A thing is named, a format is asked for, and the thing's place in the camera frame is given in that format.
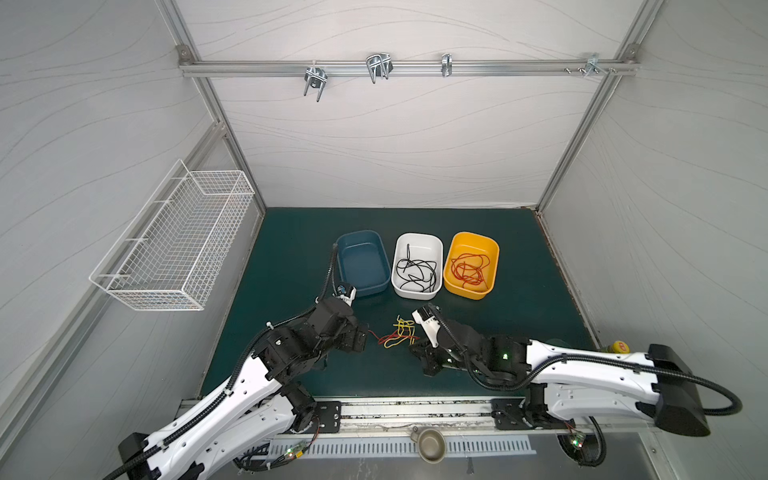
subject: yellow plastic tray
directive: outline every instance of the yellow plastic tray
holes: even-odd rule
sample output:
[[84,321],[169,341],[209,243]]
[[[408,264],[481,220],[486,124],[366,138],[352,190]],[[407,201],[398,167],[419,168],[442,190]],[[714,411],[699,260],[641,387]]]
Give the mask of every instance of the yellow plastic tray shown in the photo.
[[[493,284],[496,280],[496,267],[498,266],[498,243],[488,237],[483,237],[476,233],[459,232],[453,236],[451,248],[448,250],[448,256],[445,258],[445,268],[442,271],[442,278],[445,280],[445,288],[456,295],[460,295],[471,300],[481,300],[493,290]],[[483,283],[471,285],[464,283],[456,278],[452,271],[452,259],[461,256],[463,253],[473,253],[476,255],[488,256],[489,265],[482,268]],[[478,257],[469,258],[466,263],[474,266],[481,266],[481,259]]]

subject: green table surface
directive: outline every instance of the green table surface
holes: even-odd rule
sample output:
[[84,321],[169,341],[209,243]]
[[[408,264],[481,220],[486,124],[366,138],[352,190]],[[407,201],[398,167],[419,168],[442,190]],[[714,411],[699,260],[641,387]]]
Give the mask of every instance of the green table surface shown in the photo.
[[[202,393],[206,395],[227,379],[240,352],[266,322],[277,323],[312,304],[322,287],[331,246],[339,236],[368,229],[381,235],[390,263],[397,238],[406,232],[437,236],[444,255],[458,232],[491,237],[501,249],[493,291],[475,301],[443,288],[432,302],[448,318],[483,334],[560,339],[574,348],[594,348],[530,210],[270,208]],[[390,284],[384,292],[355,300],[353,309],[360,322],[382,336],[395,329],[392,324],[398,315],[410,318],[423,304],[397,296]],[[416,334],[423,336],[423,331]],[[466,372],[444,369],[435,377],[424,376],[406,342],[384,349],[370,335],[363,353],[333,351],[325,369],[308,372],[298,380],[315,397],[492,395],[474,384]]]

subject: yellow wire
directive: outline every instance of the yellow wire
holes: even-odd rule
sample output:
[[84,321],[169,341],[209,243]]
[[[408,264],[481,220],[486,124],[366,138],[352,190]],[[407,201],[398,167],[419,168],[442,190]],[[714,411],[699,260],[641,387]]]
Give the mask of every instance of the yellow wire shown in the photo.
[[413,320],[404,320],[400,318],[400,315],[398,315],[397,323],[393,323],[392,326],[397,327],[397,334],[400,338],[396,337],[393,339],[387,339],[384,342],[384,348],[386,349],[392,348],[395,345],[399,345],[404,340],[410,340],[410,344],[413,345],[413,343],[415,342],[415,339],[413,338],[413,336],[415,335],[415,330],[416,330],[416,324]]

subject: cable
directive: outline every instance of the cable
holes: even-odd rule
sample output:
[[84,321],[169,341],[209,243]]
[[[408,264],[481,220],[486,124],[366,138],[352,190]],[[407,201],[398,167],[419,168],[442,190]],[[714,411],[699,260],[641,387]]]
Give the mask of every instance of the cable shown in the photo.
[[[460,260],[467,260],[470,258],[479,258],[480,259],[480,265],[472,265],[471,263],[466,263],[466,261],[459,262]],[[456,258],[451,258],[451,273],[453,276],[456,277],[457,280],[461,280],[462,282],[462,288],[469,283],[470,285],[480,285],[481,283],[485,283],[485,277],[483,276],[482,269],[486,268],[491,264],[491,259],[488,258],[488,255],[483,254],[476,254],[476,253],[462,253]]]
[[[406,270],[408,268],[411,269],[418,269],[420,276],[416,276],[412,270],[412,273],[408,273],[408,276],[403,276],[406,274]],[[409,283],[415,283],[417,286],[420,286],[422,288],[423,293],[432,293],[435,291],[435,287],[437,286],[437,272],[435,269],[437,268],[437,262],[434,260],[411,260],[411,244],[406,244],[406,258],[401,258],[397,261],[395,264],[395,274],[399,276],[401,279],[405,280],[404,284],[402,284],[399,288],[404,289],[403,287],[405,285],[408,285]]]
[[310,449],[310,447],[315,442],[315,440],[317,440],[317,437],[320,434],[320,420],[317,417],[312,417],[312,421],[313,422],[317,421],[317,429],[315,430],[315,435],[313,435],[312,440],[310,440],[308,444],[302,445],[302,448],[299,452],[294,453],[295,448],[288,449],[287,452],[275,458],[273,461],[262,462],[260,465],[256,465],[256,466],[253,466],[250,464],[250,457],[253,456],[253,454],[243,455],[240,458],[235,458],[232,460],[232,463],[234,463],[235,466],[238,467],[238,469],[245,472],[265,472],[267,470],[272,470],[277,467],[288,465],[293,460],[296,460],[297,458],[301,458],[301,456],[304,455]]
[[[338,251],[339,251],[339,246],[336,243],[334,243],[333,247],[331,248],[331,254],[328,262],[328,270],[326,272],[326,277],[325,277],[325,280],[323,281],[323,289],[320,290],[320,295],[318,295],[316,299],[317,302],[319,302],[320,300],[323,300],[326,296],[326,292],[328,291],[328,285],[331,282],[331,279],[336,271],[336,254],[338,253]],[[298,315],[292,316],[289,319],[283,320],[282,322],[277,323],[276,325],[273,325],[272,328],[277,328],[278,326],[285,325],[286,323],[292,322],[295,319],[299,319],[299,318],[302,318],[303,316],[307,316],[311,312],[313,312],[315,308],[316,307],[313,305],[310,308],[299,313]],[[243,364],[248,359],[248,356],[253,351],[253,348],[256,346],[259,340],[261,340],[261,337],[263,337],[264,334],[268,331],[270,331],[269,328],[262,329],[260,332],[258,332],[258,334],[256,334],[255,337],[251,339],[250,342],[248,342],[248,346],[240,354],[240,357],[238,357],[237,363],[235,363],[235,368],[232,370],[232,374],[230,375],[229,380],[227,380],[227,384],[224,387],[224,390],[220,392],[219,395],[217,395],[216,398],[207,407],[205,407],[205,409],[203,409],[202,412],[195,415],[189,422],[179,427],[178,430],[174,431],[169,436],[165,437],[161,442],[162,445],[170,445],[172,442],[175,442],[176,440],[178,440],[183,434],[189,432],[190,429],[192,429],[192,427],[200,423],[205,417],[207,417],[213,410],[215,410],[216,407],[218,407],[224,401],[224,399],[227,397],[227,394],[225,392],[227,390],[232,390],[232,388],[235,385],[235,382],[237,381],[237,377],[240,376],[240,371],[243,369]],[[115,480],[117,477],[119,477],[120,475],[123,475],[125,472],[129,472],[130,470],[133,470],[134,468],[138,467],[142,462],[146,462],[148,458],[158,453],[160,450],[161,450],[161,447],[159,445],[155,445],[151,449],[145,450],[144,452],[136,455],[131,460],[128,460],[123,465],[117,467],[115,470],[107,474],[103,480]]]
[[456,337],[453,335],[453,332],[445,324],[445,321],[442,318],[442,314],[439,312],[439,310],[437,310],[436,307],[432,306],[432,313],[435,315],[435,318],[437,319],[437,321],[440,322],[440,325],[442,326],[442,328],[445,329],[445,332],[448,333],[449,337],[451,337],[451,340],[453,341],[453,343],[455,343],[456,346],[460,348],[460,351],[464,357],[464,364],[467,366],[467,372],[469,373],[469,377],[484,389],[495,390],[498,392],[514,392],[515,390],[523,389],[528,385],[530,385],[533,382],[533,379],[535,379],[539,373],[543,372],[548,366],[553,365],[555,363],[590,362],[590,363],[599,363],[601,365],[615,366],[620,369],[628,369],[628,370],[632,370],[633,372],[647,372],[647,373],[653,373],[656,376],[666,376],[673,379],[686,380],[688,382],[693,382],[693,383],[696,383],[697,385],[701,385],[704,388],[713,390],[714,392],[717,392],[730,400],[731,404],[727,407],[723,407],[719,409],[703,409],[704,415],[709,415],[709,416],[735,415],[738,412],[741,412],[741,409],[743,408],[743,403],[741,402],[741,399],[739,399],[739,397],[736,396],[735,393],[731,392],[729,389],[725,388],[724,386],[718,385],[715,382],[711,382],[710,380],[703,379],[699,376],[691,375],[689,373],[680,372],[677,370],[662,369],[656,366],[641,365],[640,363],[634,363],[634,362],[621,362],[619,360],[589,356],[589,355],[584,355],[580,353],[563,353],[558,356],[549,357],[544,362],[539,363],[538,366],[533,368],[533,370],[531,370],[531,372],[527,374],[525,378],[523,378],[519,382],[514,383],[512,385],[496,385],[493,383],[488,383],[482,380],[478,376],[477,372],[475,372],[475,369],[472,368],[472,362],[469,358],[469,353],[466,347],[458,342]]
[[418,340],[419,338],[415,336],[415,330],[416,330],[416,323],[413,320],[405,320],[400,317],[400,315],[397,316],[397,323],[393,323],[392,326],[396,326],[397,330],[390,333],[389,335],[384,336],[378,336],[376,335],[373,330],[368,330],[371,335],[376,337],[376,340],[378,340],[379,345],[384,345],[384,348],[391,349],[395,345],[399,345],[406,340],[409,341],[410,345],[413,345],[413,343]]
[[586,459],[584,457],[584,448],[582,446],[576,446],[569,441],[569,439],[574,438],[575,435],[579,436],[580,438],[585,438],[586,435],[571,427],[567,422],[565,423],[565,426],[568,427],[568,431],[571,434],[558,435],[558,442],[560,443],[560,447],[563,449],[563,452],[565,452],[569,458],[575,460],[580,466],[597,467],[601,465],[605,460],[607,443],[605,442],[605,437],[603,436],[603,430],[598,425],[598,421],[595,420],[592,416],[589,417],[589,419],[592,422],[592,425],[594,425],[594,435],[598,441],[598,454],[594,459]]

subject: white plastic tray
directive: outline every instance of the white plastic tray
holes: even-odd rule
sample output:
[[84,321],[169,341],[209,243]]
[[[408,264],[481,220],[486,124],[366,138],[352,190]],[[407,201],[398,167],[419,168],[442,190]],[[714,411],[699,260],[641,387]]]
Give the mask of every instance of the white plastic tray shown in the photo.
[[[424,260],[429,262],[435,262],[435,288],[432,291],[422,292],[421,287],[413,282],[401,278],[398,275],[397,264],[400,260],[407,258],[408,246],[410,245],[411,261]],[[404,233],[397,239],[395,245],[395,254],[392,261],[392,286],[398,295],[403,298],[410,298],[413,300],[430,300],[435,298],[437,292],[442,288],[442,241],[434,235],[426,235],[424,233]],[[425,276],[429,275],[429,272],[425,267],[422,267],[421,271],[417,266],[409,266],[405,271],[404,276],[408,276],[408,273],[413,273],[417,277],[421,277],[422,273]]]

